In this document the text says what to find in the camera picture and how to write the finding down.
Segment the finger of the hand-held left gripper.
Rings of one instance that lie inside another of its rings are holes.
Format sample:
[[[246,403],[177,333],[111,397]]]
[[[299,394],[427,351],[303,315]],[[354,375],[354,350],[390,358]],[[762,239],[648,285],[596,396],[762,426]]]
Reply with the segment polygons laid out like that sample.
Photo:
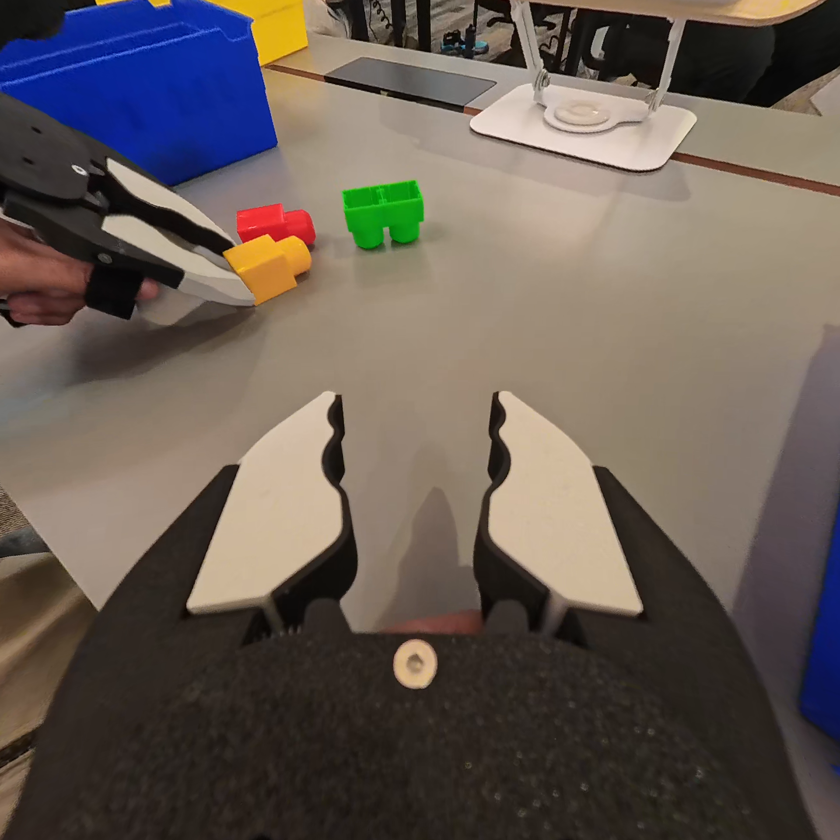
[[[157,326],[171,326],[191,315],[206,301],[236,308],[252,308],[256,298],[230,268],[199,253],[197,247],[173,234],[160,231],[136,217],[106,217],[102,230],[137,246],[182,270],[178,288],[159,281],[153,300],[139,305],[142,319]]]
[[[106,187],[114,214],[134,216],[217,255],[235,246],[234,239],[202,210],[144,171],[107,158]]]

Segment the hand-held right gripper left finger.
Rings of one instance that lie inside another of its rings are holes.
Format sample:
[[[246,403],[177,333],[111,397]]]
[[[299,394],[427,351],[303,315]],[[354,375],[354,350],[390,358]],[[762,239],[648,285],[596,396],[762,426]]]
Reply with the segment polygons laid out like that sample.
[[[258,608],[303,617],[339,601],[358,568],[343,477],[341,395],[323,392],[260,438],[237,463],[186,601],[193,616]]]

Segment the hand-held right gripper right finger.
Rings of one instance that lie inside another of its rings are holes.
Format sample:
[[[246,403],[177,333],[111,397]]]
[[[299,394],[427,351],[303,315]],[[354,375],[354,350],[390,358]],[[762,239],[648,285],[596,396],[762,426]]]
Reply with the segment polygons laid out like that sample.
[[[643,601],[595,467],[573,438],[512,392],[491,397],[490,484],[473,572],[485,620],[502,602],[528,621],[569,610],[637,618]]]

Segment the yellow toy building block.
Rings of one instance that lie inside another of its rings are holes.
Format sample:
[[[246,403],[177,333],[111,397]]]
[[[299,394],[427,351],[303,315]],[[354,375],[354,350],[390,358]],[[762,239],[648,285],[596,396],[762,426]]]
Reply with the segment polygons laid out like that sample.
[[[275,240],[264,234],[227,249],[224,258],[259,306],[298,285],[312,266],[307,244],[297,236]]]

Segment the red toy building block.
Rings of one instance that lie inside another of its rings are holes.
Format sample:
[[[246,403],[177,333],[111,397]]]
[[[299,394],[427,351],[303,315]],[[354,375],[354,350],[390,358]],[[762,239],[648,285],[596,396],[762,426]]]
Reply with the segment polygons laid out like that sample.
[[[276,242],[297,237],[310,249],[316,243],[316,230],[310,214],[304,209],[286,210],[281,203],[240,209],[236,214],[236,224],[243,244],[263,236],[270,236]]]

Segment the blue plastic bin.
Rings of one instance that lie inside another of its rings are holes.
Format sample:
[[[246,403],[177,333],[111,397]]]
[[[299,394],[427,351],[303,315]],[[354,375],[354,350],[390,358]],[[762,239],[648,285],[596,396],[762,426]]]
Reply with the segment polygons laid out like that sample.
[[[839,743],[839,512],[829,542],[799,698],[804,719]]]
[[[209,2],[70,12],[2,50],[2,92],[173,186],[277,146],[252,18]]]

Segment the green toy building block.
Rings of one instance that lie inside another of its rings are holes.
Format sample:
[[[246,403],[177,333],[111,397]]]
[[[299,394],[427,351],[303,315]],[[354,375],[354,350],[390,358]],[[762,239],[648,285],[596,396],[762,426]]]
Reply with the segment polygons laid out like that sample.
[[[399,245],[417,241],[424,197],[416,180],[369,185],[342,192],[345,222],[355,245],[377,249],[385,232]]]

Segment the person's left hand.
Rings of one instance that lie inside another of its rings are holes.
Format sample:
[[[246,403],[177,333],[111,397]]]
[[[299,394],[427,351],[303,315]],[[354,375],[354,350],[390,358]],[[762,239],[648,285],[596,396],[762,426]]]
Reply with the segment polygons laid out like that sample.
[[[23,227],[1,222],[1,298],[15,324],[64,326],[86,307],[93,266],[40,243]]]

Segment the yellow plastic bin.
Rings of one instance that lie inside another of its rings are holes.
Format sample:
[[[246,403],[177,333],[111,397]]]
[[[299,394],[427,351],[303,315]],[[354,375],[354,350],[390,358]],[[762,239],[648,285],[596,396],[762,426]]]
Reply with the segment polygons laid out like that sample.
[[[267,67],[308,47],[302,1],[213,1],[251,19],[251,34],[259,64]]]

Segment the black flat panel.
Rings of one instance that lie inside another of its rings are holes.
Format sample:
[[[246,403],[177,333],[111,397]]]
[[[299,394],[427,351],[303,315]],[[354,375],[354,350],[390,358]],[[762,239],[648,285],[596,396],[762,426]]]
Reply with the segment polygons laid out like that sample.
[[[324,80],[340,87],[453,111],[463,111],[496,85],[494,80],[368,57],[329,71]]]

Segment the white book stand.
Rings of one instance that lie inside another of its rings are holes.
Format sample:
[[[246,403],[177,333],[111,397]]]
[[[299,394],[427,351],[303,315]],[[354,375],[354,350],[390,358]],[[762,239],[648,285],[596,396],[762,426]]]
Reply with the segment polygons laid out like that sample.
[[[671,24],[658,86],[646,99],[635,99],[553,83],[539,53],[530,4],[514,1],[510,6],[532,79],[474,116],[471,130],[625,172],[663,167],[697,122],[690,110],[662,105],[686,20]]]

